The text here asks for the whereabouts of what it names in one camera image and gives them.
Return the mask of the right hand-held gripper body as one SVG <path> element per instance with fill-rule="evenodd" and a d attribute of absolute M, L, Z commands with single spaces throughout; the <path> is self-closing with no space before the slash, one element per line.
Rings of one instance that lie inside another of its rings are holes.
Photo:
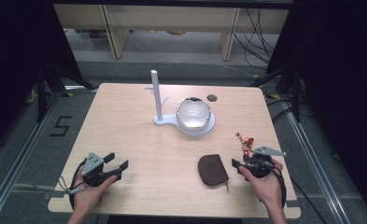
<path fill-rule="evenodd" d="M 272 157 L 286 157 L 287 153 L 270 147 L 257 147 L 249 151 L 250 162 L 245 162 L 245 167 L 257 178 L 267 176 L 275 166 Z"/>

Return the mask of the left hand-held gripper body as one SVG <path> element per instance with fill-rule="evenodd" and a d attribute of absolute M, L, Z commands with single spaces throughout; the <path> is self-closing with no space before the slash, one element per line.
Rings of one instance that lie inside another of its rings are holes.
<path fill-rule="evenodd" d="M 91 187 L 98 187 L 103 184 L 107 178 L 105 177 L 103 158 L 90 152 L 85 160 L 84 168 L 82 170 L 82 177 L 86 184 Z"/>

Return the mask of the red and orange keychain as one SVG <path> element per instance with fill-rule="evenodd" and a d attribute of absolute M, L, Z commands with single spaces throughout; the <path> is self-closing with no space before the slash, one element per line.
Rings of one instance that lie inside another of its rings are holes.
<path fill-rule="evenodd" d="M 240 132 L 237 132 L 235 135 L 237 136 L 237 138 L 241 142 L 243 155 L 248 156 L 249 151 L 252 149 L 252 145 L 254 143 L 254 138 L 253 137 L 248 137 L 244 134 L 241 134 Z"/>

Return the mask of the person's right hand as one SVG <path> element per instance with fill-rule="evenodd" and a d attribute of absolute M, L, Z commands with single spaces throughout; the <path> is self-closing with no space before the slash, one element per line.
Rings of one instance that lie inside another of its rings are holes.
<path fill-rule="evenodd" d="M 239 171 L 254 188 L 256 196 L 268 210 L 283 209 L 282 190 L 275 174 L 270 173 L 263 178 L 257 178 L 244 166 L 240 166 Z"/>

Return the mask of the person's left hand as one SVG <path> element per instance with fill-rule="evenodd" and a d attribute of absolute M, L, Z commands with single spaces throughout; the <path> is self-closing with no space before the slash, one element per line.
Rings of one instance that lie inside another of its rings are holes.
<path fill-rule="evenodd" d="M 112 175 L 98 187 L 87 187 L 75 194 L 74 212 L 76 217 L 87 217 L 101 199 L 103 192 L 110 187 L 117 177 Z"/>

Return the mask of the brown zip pouch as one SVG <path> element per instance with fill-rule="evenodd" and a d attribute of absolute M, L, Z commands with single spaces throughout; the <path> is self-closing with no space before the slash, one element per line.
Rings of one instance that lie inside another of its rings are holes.
<path fill-rule="evenodd" d="M 219 154 L 204 155 L 198 161 L 198 172 L 203 183 L 209 188 L 225 186 L 229 192 L 229 176 Z"/>

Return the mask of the silver shell-shaped dish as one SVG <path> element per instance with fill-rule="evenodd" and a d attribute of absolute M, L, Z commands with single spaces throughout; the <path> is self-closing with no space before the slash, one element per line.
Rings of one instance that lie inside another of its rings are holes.
<path fill-rule="evenodd" d="M 197 97 L 184 99 L 176 109 L 176 119 L 186 131 L 200 131 L 210 121 L 211 109 L 207 103 Z"/>

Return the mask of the white stand with pole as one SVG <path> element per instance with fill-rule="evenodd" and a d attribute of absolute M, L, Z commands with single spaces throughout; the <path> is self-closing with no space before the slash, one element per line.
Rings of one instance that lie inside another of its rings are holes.
<path fill-rule="evenodd" d="M 173 114 L 164 114 L 162 112 L 162 106 L 166 103 L 167 99 L 161 99 L 160 92 L 160 84 L 158 79 L 158 72 L 156 70 L 150 71 L 151 76 L 151 87 L 145 87 L 145 90 L 150 90 L 154 96 L 155 107 L 156 107 L 156 115 L 153 117 L 153 123 L 157 126 L 166 126 L 171 125 L 175 126 L 182 133 L 186 134 L 190 137 L 201 137 L 208 133 L 210 133 L 216 125 L 216 117 L 211 110 L 210 121 L 208 121 L 207 125 L 203 130 L 200 131 L 186 131 L 182 127 L 179 126 L 178 121 L 176 119 L 176 110 Z"/>

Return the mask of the black metal stand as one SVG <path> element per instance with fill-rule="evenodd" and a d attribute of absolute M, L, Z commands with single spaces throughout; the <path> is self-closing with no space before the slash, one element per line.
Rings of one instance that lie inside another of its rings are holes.
<path fill-rule="evenodd" d="M 249 87 L 259 87 L 262 84 L 276 78 L 280 77 L 279 82 L 276 86 L 278 92 L 286 93 L 291 90 L 292 96 L 292 114 L 297 122 L 300 122 L 300 73 L 298 67 L 294 63 L 286 63 L 281 67 L 277 68 L 275 71 L 266 74 L 264 77 L 256 80 L 255 82 L 249 84 Z"/>
<path fill-rule="evenodd" d="M 37 100 L 38 100 L 38 117 L 37 120 L 42 120 L 48 111 L 49 103 L 46 100 L 46 85 L 49 86 L 52 93 L 66 93 L 67 88 L 62 83 L 61 78 L 66 77 L 85 90 L 96 90 L 97 86 L 84 80 L 80 72 L 72 73 L 62 68 L 61 66 L 52 63 L 43 63 L 39 66 L 36 75 Z"/>

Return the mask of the dark curtain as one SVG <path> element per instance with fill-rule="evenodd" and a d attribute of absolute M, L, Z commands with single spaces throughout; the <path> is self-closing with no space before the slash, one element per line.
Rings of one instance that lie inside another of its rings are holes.
<path fill-rule="evenodd" d="M 367 204 L 367 0 L 289 0 L 269 68 L 290 62 Z"/>
<path fill-rule="evenodd" d="M 52 0 L 0 0 L 0 137 L 48 64 L 80 77 Z"/>

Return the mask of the aluminium floor rail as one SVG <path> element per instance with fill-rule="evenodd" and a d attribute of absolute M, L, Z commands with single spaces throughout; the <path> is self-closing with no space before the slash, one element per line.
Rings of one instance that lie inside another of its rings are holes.
<path fill-rule="evenodd" d="M 20 154 L 12 164 L 9 169 L 7 176 L 4 178 L 3 182 L 0 184 L 0 212 L 4 207 L 7 198 L 10 192 L 13 189 L 14 184 L 16 183 L 17 178 L 21 174 L 24 165 L 28 161 L 31 156 L 35 144 L 37 143 L 39 136 L 42 134 L 48 119 L 49 115 L 52 112 L 52 109 L 55 107 L 59 99 L 62 97 L 61 92 L 53 93 L 49 98 L 49 102 L 46 105 L 46 112 L 42 116 L 42 118 L 35 123 L 34 128 L 32 129 L 29 137 L 27 138 L 25 144 L 23 145 Z"/>
<path fill-rule="evenodd" d="M 321 163 L 313 149 L 302 124 L 296 119 L 292 112 L 287 114 L 289 123 L 298 138 L 303 153 L 307 158 L 309 165 L 313 171 L 313 174 L 318 182 L 319 188 L 325 197 L 328 206 L 331 209 L 332 215 L 337 224 L 351 224 L 346 210 L 343 207 L 341 200 L 339 199 L 334 187 L 328 176 L 326 175 Z"/>

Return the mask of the white desk frame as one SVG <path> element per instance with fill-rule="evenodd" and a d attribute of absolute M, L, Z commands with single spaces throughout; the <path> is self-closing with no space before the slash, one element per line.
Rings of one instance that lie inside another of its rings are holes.
<path fill-rule="evenodd" d="M 155 7 L 54 4 L 62 27 L 104 30 L 112 57 L 118 59 L 131 30 L 208 32 L 219 35 L 221 57 L 230 59 L 233 35 L 254 31 L 277 35 L 286 9 L 233 7 Z"/>

